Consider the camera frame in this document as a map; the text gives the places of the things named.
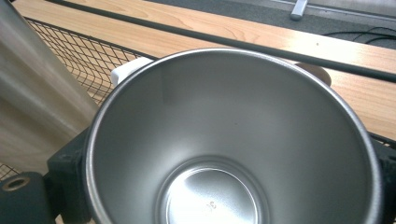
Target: pot handle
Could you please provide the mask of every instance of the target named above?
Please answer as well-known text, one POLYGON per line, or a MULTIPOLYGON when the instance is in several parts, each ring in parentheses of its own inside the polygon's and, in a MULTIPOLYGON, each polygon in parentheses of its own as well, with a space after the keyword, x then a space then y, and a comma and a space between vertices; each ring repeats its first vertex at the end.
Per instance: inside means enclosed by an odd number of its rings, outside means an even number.
POLYGON ((114 87, 117 87, 125 78, 131 75, 134 71, 152 62, 153 61, 151 59, 139 57, 119 67, 116 67, 115 69, 113 69, 113 71, 111 71, 111 83, 113 83, 114 87))

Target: stainless steel pot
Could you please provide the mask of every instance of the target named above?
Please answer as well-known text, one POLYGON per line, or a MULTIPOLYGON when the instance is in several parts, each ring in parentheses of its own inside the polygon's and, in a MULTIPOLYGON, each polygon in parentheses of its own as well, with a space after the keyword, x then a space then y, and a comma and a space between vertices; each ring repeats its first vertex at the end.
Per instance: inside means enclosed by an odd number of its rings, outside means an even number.
POLYGON ((378 164, 321 81, 239 49, 134 72, 91 126, 86 185, 102 223, 377 223, 378 164))

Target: wooden surface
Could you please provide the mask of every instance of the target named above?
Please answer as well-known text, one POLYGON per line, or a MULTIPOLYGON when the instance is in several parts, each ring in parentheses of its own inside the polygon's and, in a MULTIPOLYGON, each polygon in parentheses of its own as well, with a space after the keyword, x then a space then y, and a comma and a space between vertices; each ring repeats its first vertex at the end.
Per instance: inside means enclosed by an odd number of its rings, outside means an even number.
MULTIPOLYGON (((176 7, 135 0, 129 2, 131 5, 123 0, 97 1, 95 6, 124 14, 133 13, 136 17, 149 21, 163 21, 185 29, 222 35, 272 48, 301 51, 318 57, 367 65, 381 71, 396 73, 395 50, 364 46, 176 7)), ((93 4, 91 1, 80 3, 93 4)), ((13 5, 25 17, 91 35, 155 57, 163 57, 187 49, 222 47, 219 44, 173 35, 41 0, 18 0, 13 5)), ((332 87, 352 106, 367 129, 396 139, 396 85, 328 71, 332 76, 332 87)))
POLYGON ((66 0, 143 21, 395 74, 396 51, 139 0, 66 0))

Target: wire mesh basket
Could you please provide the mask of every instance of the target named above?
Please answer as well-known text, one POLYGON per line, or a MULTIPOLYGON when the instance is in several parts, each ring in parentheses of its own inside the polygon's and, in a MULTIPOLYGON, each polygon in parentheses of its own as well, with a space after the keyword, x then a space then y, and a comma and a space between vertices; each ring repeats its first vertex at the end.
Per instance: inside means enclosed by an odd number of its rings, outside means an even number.
MULTIPOLYGON (((100 105, 113 90, 110 72, 144 53, 82 35, 61 27, 25 18, 91 98, 100 105)), ((19 173, 0 163, 0 181, 19 173)))

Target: black cable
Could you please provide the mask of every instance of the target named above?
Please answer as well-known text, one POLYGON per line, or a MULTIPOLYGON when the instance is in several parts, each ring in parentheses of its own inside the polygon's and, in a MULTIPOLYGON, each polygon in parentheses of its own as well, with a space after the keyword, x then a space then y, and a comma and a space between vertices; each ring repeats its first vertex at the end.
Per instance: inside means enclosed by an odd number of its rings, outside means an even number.
MULTIPOLYGON (((378 30, 378 29, 396 32, 396 30, 393 30, 393 29, 390 29, 390 28, 387 28, 387 27, 381 27, 381 26, 376 26, 376 27, 374 27, 374 28, 371 28, 371 29, 368 30, 367 32, 371 32, 371 31, 373 31, 373 30, 378 30)), ((359 37, 361 37, 361 36, 363 36, 363 35, 364 35, 364 34, 360 34, 360 35, 356 36, 355 38, 353 38, 352 41, 357 40, 359 37)))
POLYGON ((396 37, 396 35, 385 35, 381 33, 367 32, 367 31, 343 31, 343 32, 333 32, 327 33, 326 36, 329 35, 382 35, 385 37, 396 37))
POLYGON ((387 36, 377 37, 377 38, 373 38, 371 40, 367 40, 364 44, 370 44, 371 42, 374 42, 376 40, 382 40, 382 39, 396 40, 396 36, 394 36, 394 37, 387 37, 387 36))

